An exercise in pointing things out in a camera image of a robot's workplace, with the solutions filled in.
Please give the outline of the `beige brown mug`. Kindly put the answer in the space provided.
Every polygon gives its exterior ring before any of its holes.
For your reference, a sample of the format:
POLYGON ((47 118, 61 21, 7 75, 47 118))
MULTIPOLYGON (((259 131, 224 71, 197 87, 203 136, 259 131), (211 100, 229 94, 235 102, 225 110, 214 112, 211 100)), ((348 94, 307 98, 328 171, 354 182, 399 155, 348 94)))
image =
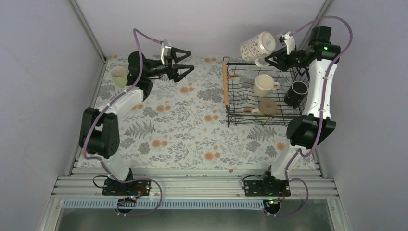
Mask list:
POLYGON ((278 106, 272 99, 263 99, 259 102, 257 108, 251 110, 251 113, 261 113, 263 115, 272 116, 278 112, 278 106))

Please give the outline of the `light green mug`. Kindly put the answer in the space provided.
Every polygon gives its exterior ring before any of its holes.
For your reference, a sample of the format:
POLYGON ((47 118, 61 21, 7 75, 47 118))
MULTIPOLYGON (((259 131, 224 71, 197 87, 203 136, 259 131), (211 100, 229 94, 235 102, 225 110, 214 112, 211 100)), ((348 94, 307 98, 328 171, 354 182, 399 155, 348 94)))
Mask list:
POLYGON ((116 66, 110 71, 113 82, 121 89, 127 85, 127 71, 128 70, 123 66, 116 66))

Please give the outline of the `floral patterned white mug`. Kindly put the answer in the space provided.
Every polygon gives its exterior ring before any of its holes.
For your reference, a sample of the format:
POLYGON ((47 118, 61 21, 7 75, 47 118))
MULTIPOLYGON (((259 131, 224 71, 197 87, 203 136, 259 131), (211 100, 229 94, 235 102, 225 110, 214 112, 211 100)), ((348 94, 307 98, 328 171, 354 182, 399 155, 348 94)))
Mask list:
POLYGON ((264 60, 264 58, 272 54, 275 47, 274 36, 264 31, 243 42, 240 46, 240 54, 245 61, 254 62, 256 66, 264 68, 270 66, 270 64, 262 64, 260 60, 264 60))

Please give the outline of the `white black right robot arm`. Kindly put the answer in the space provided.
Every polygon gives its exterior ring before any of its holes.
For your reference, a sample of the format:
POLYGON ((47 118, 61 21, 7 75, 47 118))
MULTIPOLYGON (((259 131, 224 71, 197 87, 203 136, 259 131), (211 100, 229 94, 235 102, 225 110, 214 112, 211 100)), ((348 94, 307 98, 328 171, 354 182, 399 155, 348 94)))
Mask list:
POLYGON ((269 32, 262 32, 241 45, 242 58, 260 68, 272 66, 280 71, 303 68, 306 71, 308 83, 293 81, 284 96, 284 102, 292 108, 302 101, 306 102, 302 114, 293 118, 287 126, 289 151, 272 167, 273 175, 287 182, 299 180, 290 177, 292 163, 299 157, 312 155, 336 127, 330 113, 331 86, 344 50, 331 43, 331 33, 329 26, 313 28, 303 50, 297 49, 293 32, 280 36, 279 41, 284 48, 279 50, 275 50, 275 38, 269 32))

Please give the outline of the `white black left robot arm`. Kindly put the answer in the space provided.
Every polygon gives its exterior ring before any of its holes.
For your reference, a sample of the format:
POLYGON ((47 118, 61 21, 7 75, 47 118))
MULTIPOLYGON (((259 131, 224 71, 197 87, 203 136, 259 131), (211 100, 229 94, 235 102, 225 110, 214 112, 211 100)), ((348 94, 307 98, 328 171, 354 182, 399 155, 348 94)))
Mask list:
POLYGON ((125 80, 128 89, 113 98, 107 105, 87 108, 83 112, 79 146, 87 160, 97 160, 115 182, 115 189, 122 195, 133 191, 134 181, 128 178, 130 169, 116 154, 119 143, 119 120, 133 106, 146 100, 153 88, 153 80, 167 75, 169 80, 181 81, 194 70, 193 65, 180 64, 191 56, 190 51, 178 48, 165 49, 159 60, 147 59, 134 51, 128 57, 125 80))

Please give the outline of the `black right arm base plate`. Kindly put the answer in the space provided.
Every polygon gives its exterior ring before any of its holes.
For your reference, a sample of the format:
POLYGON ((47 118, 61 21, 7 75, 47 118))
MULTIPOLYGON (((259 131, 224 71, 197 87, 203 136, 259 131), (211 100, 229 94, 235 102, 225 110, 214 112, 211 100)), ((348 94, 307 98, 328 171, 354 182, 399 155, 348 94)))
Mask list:
POLYGON ((246 197, 291 196, 291 190, 287 180, 244 180, 243 187, 246 197))

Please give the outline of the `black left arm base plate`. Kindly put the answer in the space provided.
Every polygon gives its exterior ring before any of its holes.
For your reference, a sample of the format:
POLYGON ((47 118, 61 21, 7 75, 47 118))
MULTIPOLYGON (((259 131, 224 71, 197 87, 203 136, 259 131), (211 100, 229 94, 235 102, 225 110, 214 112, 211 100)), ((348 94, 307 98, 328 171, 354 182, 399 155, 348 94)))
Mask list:
POLYGON ((111 178, 107 178, 103 185, 102 195, 124 197, 149 196, 150 188, 150 180, 139 180, 124 184, 111 178))

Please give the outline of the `cream white mug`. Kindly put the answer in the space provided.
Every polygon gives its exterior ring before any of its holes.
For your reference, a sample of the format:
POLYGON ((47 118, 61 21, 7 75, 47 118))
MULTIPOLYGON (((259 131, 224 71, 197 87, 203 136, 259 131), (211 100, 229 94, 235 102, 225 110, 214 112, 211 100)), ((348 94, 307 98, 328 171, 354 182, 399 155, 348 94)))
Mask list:
POLYGON ((277 90, 280 83, 267 74, 260 74, 255 78, 253 85, 254 95, 257 97, 266 97, 272 90, 277 90))

